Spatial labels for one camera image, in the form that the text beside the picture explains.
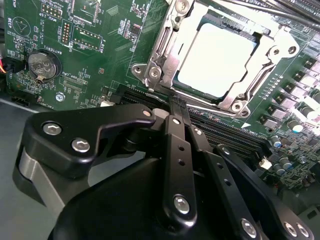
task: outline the silver screw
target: silver screw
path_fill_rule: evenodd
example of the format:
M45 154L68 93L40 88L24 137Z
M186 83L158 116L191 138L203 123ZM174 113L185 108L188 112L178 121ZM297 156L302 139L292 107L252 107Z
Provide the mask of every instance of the silver screw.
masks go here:
M241 225L243 230L252 238L255 239L257 237L257 231L255 227L249 222L247 219L241 219Z
M55 95L55 100L57 100L58 102L63 102L64 100L66 100L66 96L62 92L57 92Z
M161 76L161 69L157 66L154 66L149 71L150 78L159 79Z
M187 214L190 211L188 201L182 196L176 196L174 198L174 206L182 214Z
M186 14L190 9L190 4L188 0L178 0L175 4L175 10L178 14Z
M234 112L239 112L243 107L244 105L242 104L242 102L237 101L231 106L231 110Z
M43 126L42 129L46 134L52 136L59 135L62 132L61 127L55 123L47 123Z
M151 113L148 112L147 110L144 110L144 111L143 111L143 114L146 115L147 117L150 117L150 116L151 116Z
M290 223L285 221L284 226L292 236L294 236L294 237L298 236L296 230L294 229L294 227Z
M196 132L196 134L202 135L202 131L200 131L198 128L195 128L194 131Z
M301 232L306 238L308 238L308 237L309 237L309 233L308 233L308 231L304 228L304 226L302 226L300 223L297 223L296 225L297 225L297 227L299 228L300 232Z
M228 149L226 149L225 147L222 148L222 151L227 154L227 155L230 155L230 152Z
M178 119L176 119L176 118L174 118L174 119L172 119L172 121L175 123L175 124L180 124L180 121L178 120Z
M87 140L82 138L76 138L72 141L72 148L79 153L86 153L90 149L90 144Z

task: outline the white marking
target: white marking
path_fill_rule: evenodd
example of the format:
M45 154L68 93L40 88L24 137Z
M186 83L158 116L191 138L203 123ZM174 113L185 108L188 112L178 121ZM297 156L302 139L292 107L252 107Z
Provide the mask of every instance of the white marking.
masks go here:
M34 0L31 0L31 2L34 4L35 8L38 9L37 5L35 4Z
M16 24L18 25L18 27L20 28L20 31L23 31L23 30L25 30L25 28L27 27L27 25L26 24L23 24L23 23L21 23L21 22L16 22Z
M242 125L241 128L244 129L244 128L249 127L249 126L251 126L251 124L245 122L245 123Z
M142 33L142 29L144 28L145 22L146 22L146 21L144 21L144 22L142 23L142 26L141 26L141 28L140 28L141 31L140 31L140 33L139 33L139 36L138 36L137 40L136 40L137 43L138 43L139 38L140 38L140 35L141 35L141 33ZM129 72L129 69L131 69L131 66L132 66L131 63L132 63L132 60L134 59L134 56L135 56L135 51L132 53L132 57L131 57L131 60L130 60L130 63L129 63L129 67L128 67L128 69L127 69L127 71L126 71L126 74L125 74L126 77L128 77L128 72Z

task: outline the black bracket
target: black bracket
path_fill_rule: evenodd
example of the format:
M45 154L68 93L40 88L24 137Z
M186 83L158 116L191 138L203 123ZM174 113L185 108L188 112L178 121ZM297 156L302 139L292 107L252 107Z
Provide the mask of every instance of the black bracket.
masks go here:
M203 161L204 175L214 185L208 191L217 191L216 197L221 199L224 206L229 226L232 228L229 235L232 235L232 239L239 240L261 239L261 231L251 216L224 159L212 153L213 149L202 131L190 126L188 132L194 146L194 157Z
M21 144L31 158L64 177L79 178L88 174L101 140L125 129L151 127L155 121L141 104L42 112L27 120Z
M224 145L218 145L216 150L225 160L252 216L271 240L314 239L308 226L234 152Z

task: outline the capacitor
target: capacitor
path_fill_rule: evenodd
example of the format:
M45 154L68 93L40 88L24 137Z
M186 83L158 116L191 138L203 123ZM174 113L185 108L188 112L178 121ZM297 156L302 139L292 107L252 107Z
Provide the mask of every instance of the capacitor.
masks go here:
M301 180L301 184L302 184L302 186L304 186L304 187L310 187L310 182L308 182L308 180L306 179L306 178L303 178L302 180Z
M287 127L290 128L295 134L300 133L304 129L304 127L296 120L289 120Z
M309 120L313 120L318 117L318 113L309 106L305 106L300 112Z
M277 135L273 135L269 138L270 142L272 143L272 145L276 148L280 148L282 146L279 138Z
M298 162L301 164L305 164L307 162L307 158L305 156L299 156Z
M275 164L273 166L273 169L279 176L283 175L286 172L279 163Z
M292 163L289 161L289 158L287 158L286 156L280 158L279 163L282 165L283 169L285 170L291 168L292 166Z
M316 178L314 177L314 175L312 173L308 174L306 176L306 179L308 180L309 183L314 183L316 181Z
M320 104L320 91L317 92L315 95L313 95L312 98L313 98L318 104Z

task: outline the mounting hole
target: mounting hole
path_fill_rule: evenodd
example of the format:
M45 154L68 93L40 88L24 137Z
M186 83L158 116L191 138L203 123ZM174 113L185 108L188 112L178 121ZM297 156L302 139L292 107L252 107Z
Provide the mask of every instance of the mounting hole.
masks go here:
M229 186L229 187L231 186L231 182L229 182L228 179L225 179L225 180L224 180L224 183L225 183L227 186Z
M288 53L289 53L289 54L294 54L296 51L297 51L297 47L295 47L295 46L291 46L291 47L288 49Z
M141 68L137 66L137 67L134 68L134 71L135 71L137 74L140 74L140 73L141 73Z
M186 163L185 163L183 160L181 160L181 159L178 160L178 163L179 163L181 166L186 165Z
M224 169L224 166L222 166L220 163L216 164L220 169Z
M246 117L246 116L248 116L249 115L249 112L248 111L243 111L242 113L241 113L241 116L242 117Z

